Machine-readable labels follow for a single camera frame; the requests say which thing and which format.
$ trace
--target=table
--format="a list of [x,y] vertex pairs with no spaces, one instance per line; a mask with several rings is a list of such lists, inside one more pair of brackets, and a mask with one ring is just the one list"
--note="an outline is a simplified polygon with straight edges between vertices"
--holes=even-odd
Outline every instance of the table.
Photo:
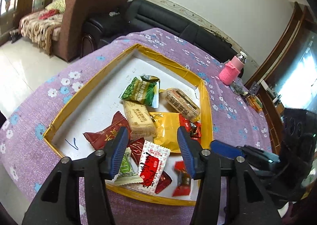
[[[0,158],[18,188],[31,201],[59,161],[43,141],[43,133],[67,101],[122,51],[140,43],[178,62],[205,81],[212,110],[214,139],[251,145],[271,152],[267,122],[218,78],[223,65],[196,46],[164,30],[153,28],[122,36],[76,61],[31,94],[0,129]],[[80,214],[87,224],[83,179]],[[224,222],[225,180],[218,223]],[[193,207],[167,206],[134,200],[108,190],[117,224],[189,224]]]

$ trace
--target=pink bottle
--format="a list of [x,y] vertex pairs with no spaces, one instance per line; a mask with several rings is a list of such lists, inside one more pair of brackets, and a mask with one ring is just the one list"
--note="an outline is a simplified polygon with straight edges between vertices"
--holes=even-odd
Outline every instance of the pink bottle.
[[225,64],[225,67],[219,74],[219,79],[225,84],[230,85],[235,80],[247,61],[247,55],[244,52],[238,53],[231,61]]

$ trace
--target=red cloth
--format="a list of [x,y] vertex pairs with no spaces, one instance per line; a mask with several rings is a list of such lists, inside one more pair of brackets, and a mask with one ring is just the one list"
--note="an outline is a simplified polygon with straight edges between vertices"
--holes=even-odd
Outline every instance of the red cloth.
[[39,16],[39,20],[45,20],[48,19],[51,16],[54,16],[56,14],[59,14],[59,10],[58,9],[52,9],[49,10],[48,12],[45,12],[44,14]]
[[238,77],[239,74],[240,71],[232,65],[231,61],[229,61],[220,72],[219,79],[228,86]]

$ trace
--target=black leather sofa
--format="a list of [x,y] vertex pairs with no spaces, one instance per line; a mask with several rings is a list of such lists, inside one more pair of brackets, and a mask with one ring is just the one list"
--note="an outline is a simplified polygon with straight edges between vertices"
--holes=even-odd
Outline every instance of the black leather sofa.
[[82,27],[82,56],[110,44],[119,36],[151,28],[161,28],[186,40],[221,63],[237,54],[230,43],[187,18],[149,1],[133,0],[119,11],[118,16],[96,14],[86,20]]

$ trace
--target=red label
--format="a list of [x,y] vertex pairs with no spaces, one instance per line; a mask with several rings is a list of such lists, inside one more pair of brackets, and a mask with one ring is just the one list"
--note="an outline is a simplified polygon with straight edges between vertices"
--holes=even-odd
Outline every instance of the red label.
[[153,186],[155,174],[158,168],[159,159],[146,153],[146,161],[145,163],[140,163],[143,165],[140,177],[143,178],[143,182],[141,183],[144,187]]

